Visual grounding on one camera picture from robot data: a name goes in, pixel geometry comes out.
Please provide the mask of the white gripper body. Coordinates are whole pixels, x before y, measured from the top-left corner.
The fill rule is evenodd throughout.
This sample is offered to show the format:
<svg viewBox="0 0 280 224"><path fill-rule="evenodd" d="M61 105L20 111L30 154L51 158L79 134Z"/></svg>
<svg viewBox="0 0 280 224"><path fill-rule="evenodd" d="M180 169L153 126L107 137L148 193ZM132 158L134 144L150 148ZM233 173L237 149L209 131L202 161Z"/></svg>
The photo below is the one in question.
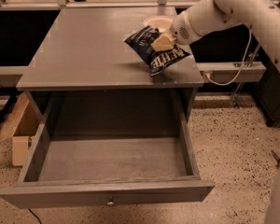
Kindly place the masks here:
<svg viewBox="0 0 280 224"><path fill-rule="evenodd" d="M200 36L192 28L189 15L186 12L181 12L174 18L169 31L175 38L175 42L180 45L189 45L200 39Z"/></svg>

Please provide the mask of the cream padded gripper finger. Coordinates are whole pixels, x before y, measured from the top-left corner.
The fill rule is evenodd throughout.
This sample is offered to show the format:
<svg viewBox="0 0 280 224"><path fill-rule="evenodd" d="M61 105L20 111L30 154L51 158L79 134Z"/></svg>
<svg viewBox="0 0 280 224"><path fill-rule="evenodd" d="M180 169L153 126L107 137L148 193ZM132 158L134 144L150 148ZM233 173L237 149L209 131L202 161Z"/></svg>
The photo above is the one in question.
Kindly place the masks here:
<svg viewBox="0 0 280 224"><path fill-rule="evenodd" d="M174 45L175 37L171 33L163 33L152 42L151 47L155 51L166 51L172 49Z"/></svg>

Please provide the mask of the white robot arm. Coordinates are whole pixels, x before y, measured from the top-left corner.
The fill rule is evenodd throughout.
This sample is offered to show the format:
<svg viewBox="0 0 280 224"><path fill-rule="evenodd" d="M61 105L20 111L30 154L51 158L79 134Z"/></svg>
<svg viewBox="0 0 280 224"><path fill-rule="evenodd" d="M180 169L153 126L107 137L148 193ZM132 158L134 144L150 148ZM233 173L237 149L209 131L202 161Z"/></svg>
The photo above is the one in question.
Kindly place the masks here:
<svg viewBox="0 0 280 224"><path fill-rule="evenodd" d="M249 29L280 73L280 8L272 0L201 0L177 15L152 48L189 45L239 24Z"/></svg>

